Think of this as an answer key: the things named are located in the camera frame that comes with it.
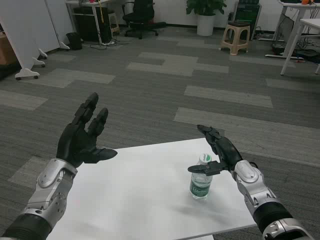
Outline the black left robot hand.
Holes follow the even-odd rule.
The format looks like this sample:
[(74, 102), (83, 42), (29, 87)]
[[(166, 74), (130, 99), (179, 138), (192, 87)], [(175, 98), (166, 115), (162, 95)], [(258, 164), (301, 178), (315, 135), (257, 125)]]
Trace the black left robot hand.
[(57, 145), (56, 157), (78, 168), (81, 164), (96, 164), (114, 158), (118, 152), (109, 148), (98, 148), (97, 138), (105, 128), (109, 111), (106, 107), (92, 118), (99, 100), (93, 92), (74, 114), (74, 118), (63, 130)]

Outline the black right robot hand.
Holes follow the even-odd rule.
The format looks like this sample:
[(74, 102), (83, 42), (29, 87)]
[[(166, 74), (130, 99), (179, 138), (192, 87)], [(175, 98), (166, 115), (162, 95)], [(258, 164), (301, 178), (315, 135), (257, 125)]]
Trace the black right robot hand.
[(218, 161), (210, 161), (207, 165), (193, 165), (187, 170), (193, 174), (214, 176), (222, 171), (234, 171), (238, 162), (243, 158), (233, 143), (211, 126), (197, 125), (197, 129), (205, 136), (205, 140), (213, 153), (219, 157)]

